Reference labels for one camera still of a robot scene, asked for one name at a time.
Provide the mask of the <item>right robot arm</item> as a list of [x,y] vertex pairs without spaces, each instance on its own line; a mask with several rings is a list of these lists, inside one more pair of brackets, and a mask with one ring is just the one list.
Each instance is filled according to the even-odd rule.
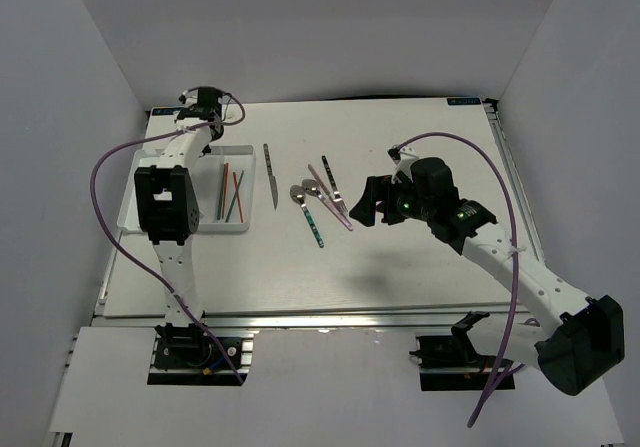
[[365,227],[425,222],[436,239],[490,274],[535,318],[533,325],[513,326],[502,348],[504,324],[487,312],[468,313],[451,329],[451,351],[459,363],[472,366],[500,353],[576,396],[624,360],[620,304],[608,295],[589,296],[517,250],[493,213],[459,195],[442,159],[400,161],[393,174],[368,177],[349,215]]

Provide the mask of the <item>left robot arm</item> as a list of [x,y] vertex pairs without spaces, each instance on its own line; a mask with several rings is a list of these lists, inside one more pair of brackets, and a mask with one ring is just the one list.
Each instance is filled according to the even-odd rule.
[[167,284],[165,322],[188,327],[202,318],[195,286],[192,241],[200,223],[200,210],[190,170],[209,144],[224,132],[221,98],[213,87],[187,90],[175,120],[176,136],[147,167],[134,173],[141,230],[158,258]]

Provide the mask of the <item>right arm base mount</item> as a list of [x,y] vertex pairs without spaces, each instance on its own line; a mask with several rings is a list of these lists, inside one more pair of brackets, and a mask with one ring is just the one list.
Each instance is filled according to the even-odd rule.
[[[410,360],[419,369],[423,392],[482,391],[495,362],[494,354],[500,345],[504,320],[482,311],[470,311],[457,321],[447,334],[417,335],[415,348],[409,351]],[[469,332],[483,328],[497,330],[497,345],[488,355],[480,353],[471,342]]]

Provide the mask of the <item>black handled fork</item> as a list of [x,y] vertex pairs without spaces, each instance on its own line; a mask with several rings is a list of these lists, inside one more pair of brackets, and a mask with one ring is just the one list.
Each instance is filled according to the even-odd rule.
[[321,157],[322,163],[323,163],[323,167],[325,169],[325,172],[327,174],[330,186],[331,186],[331,190],[332,190],[332,196],[333,196],[333,202],[336,205],[336,207],[338,208],[338,210],[345,216],[348,216],[348,209],[345,205],[344,199],[341,196],[339,189],[337,187],[335,178],[333,176],[333,172],[332,169],[330,167],[330,164],[328,162],[328,159],[326,156],[322,156]]

